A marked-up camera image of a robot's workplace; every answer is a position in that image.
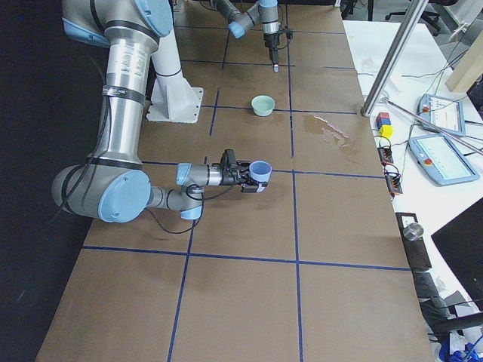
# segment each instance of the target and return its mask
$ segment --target light blue cup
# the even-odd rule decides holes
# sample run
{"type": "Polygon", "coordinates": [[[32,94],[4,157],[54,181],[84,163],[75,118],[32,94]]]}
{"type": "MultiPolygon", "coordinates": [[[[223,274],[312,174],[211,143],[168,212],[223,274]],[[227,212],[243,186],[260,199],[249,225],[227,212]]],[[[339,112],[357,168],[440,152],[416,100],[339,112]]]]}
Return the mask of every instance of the light blue cup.
{"type": "Polygon", "coordinates": [[[275,101],[269,96],[256,96],[251,100],[251,106],[256,115],[265,117],[275,108],[275,101]]]}
{"type": "Polygon", "coordinates": [[[250,177],[259,183],[266,183],[272,173],[272,166],[265,161],[254,161],[248,168],[250,177]]]}

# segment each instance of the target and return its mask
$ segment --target small colored block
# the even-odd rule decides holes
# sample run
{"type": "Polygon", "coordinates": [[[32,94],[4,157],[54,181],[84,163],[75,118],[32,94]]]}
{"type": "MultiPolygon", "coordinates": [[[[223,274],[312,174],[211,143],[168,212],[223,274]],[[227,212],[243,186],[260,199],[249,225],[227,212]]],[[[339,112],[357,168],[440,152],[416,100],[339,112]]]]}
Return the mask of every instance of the small colored block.
{"type": "Polygon", "coordinates": [[[388,112],[380,112],[379,115],[377,115],[377,119],[379,119],[379,118],[389,119],[389,113],[388,112]]]}
{"type": "Polygon", "coordinates": [[[383,124],[391,125],[391,120],[389,118],[380,118],[376,120],[377,126],[380,127],[383,124]]]}
{"type": "Polygon", "coordinates": [[[392,126],[390,124],[383,124],[379,127],[379,133],[382,137],[390,138],[392,136],[392,126]]]}

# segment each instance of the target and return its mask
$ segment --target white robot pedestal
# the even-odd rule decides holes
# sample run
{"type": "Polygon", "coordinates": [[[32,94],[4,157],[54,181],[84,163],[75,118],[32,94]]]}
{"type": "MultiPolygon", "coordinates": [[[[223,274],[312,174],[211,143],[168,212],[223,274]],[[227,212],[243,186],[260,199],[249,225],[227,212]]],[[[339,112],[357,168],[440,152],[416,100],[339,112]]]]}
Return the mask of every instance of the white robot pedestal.
{"type": "Polygon", "coordinates": [[[149,121],[196,123],[203,88],[191,87],[183,77],[174,30],[161,38],[152,57],[156,80],[147,118],[149,121]]]}

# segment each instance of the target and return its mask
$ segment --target light blue joint cap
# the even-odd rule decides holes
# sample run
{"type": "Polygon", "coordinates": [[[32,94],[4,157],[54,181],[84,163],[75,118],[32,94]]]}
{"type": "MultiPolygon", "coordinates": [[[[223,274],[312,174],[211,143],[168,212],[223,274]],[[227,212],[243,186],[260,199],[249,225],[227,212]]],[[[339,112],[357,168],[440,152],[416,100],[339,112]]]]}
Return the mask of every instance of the light blue joint cap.
{"type": "Polygon", "coordinates": [[[277,0],[259,0],[258,5],[262,8],[273,8],[278,5],[277,0]]]}
{"type": "Polygon", "coordinates": [[[182,186],[188,177],[189,170],[191,170],[191,164],[178,164],[176,171],[176,184],[182,186]]]}
{"type": "Polygon", "coordinates": [[[232,21],[230,24],[228,24],[228,29],[230,32],[232,32],[233,36],[236,39],[239,39],[243,35],[245,35],[245,29],[243,29],[243,26],[241,26],[235,21],[232,21]]]}
{"type": "Polygon", "coordinates": [[[94,45],[96,47],[109,48],[109,40],[107,40],[102,35],[99,35],[89,29],[74,24],[72,21],[67,20],[65,17],[63,17],[62,20],[63,30],[70,38],[76,41],[80,41],[81,43],[94,45]]]}
{"type": "Polygon", "coordinates": [[[151,195],[149,177],[141,170],[129,170],[117,176],[104,191],[97,212],[105,222],[136,219],[151,195]]]}
{"type": "Polygon", "coordinates": [[[181,219],[197,220],[202,216],[203,206],[197,206],[189,210],[181,211],[181,219]]]}
{"type": "Polygon", "coordinates": [[[173,13],[168,0],[135,0],[144,21],[159,37],[168,35],[173,29],[173,13]]]}

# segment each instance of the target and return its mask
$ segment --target table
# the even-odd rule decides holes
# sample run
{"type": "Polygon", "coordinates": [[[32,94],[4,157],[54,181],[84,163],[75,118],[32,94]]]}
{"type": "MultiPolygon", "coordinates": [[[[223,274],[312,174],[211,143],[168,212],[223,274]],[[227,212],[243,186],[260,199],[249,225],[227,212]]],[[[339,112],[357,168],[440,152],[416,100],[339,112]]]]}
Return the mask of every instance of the table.
{"type": "Polygon", "coordinates": [[[94,221],[38,361],[432,360],[340,10],[286,6],[295,36],[274,73],[260,27],[237,40],[185,6],[175,32],[183,75],[205,89],[199,119],[143,122],[143,169],[174,186],[177,163],[233,148],[270,162],[269,186],[207,201],[184,235],[146,213],[94,221]],[[275,99],[268,117],[258,94],[275,99]]]}
{"type": "MultiPolygon", "coordinates": [[[[368,94],[371,89],[375,75],[398,30],[398,25],[398,23],[344,21],[363,94],[368,94]]],[[[417,24],[385,91],[394,103],[415,112],[422,94],[431,93],[428,92],[428,89],[435,76],[407,78],[403,75],[434,73],[443,69],[445,63],[446,59],[438,49],[429,30],[424,24],[417,24]]],[[[464,97],[465,94],[454,94],[446,88],[445,80],[450,74],[450,69],[444,71],[438,95],[451,99],[464,97]]],[[[463,100],[463,105],[467,121],[481,122],[478,113],[468,98],[463,100]]],[[[391,137],[392,143],[396,144],[406,141],[412,120],[394,109],[388,108],[386,105],[378,105],[371,115],[373,128],[376,128],[375,118],[379,112],[389,112],[391,116],[394,130],[394,134],[391,137]]],[[[467,124],[466,129],[469,135],[480,138],[483,135],[482,127],[467,124]]],[[[415,127],[412,135],[418,136],[428,133],[415,127]]],[[[481,143],[468,138],[465,138],[465,140],[475,145],[481,145],[481,143]]],[[[468,151],[461,146],[459,148],[463,153],[468,151]]],[[[454,277],[454,274],[436,249],[432,242],[431,234],[483,197],[483,178],[472,183],[437,187],[431,183],[421,170],[410,151],[405,152],[405,144],[393,147],[393,157],[399,170],[402,170],[404,165],[402,183],[404,194],[395,197],[392,203],[394,211],[417,214],[420,224],[425,229],[423,238],[433,267],[430,272],[433,280],[439,287],[441,296],[448,296],[458,290],[470,300],[466,291],[454,277]]],[[[469,161],[480,174],[483,174],[482,157],[473,155],[469,157],[469,161]]]]}

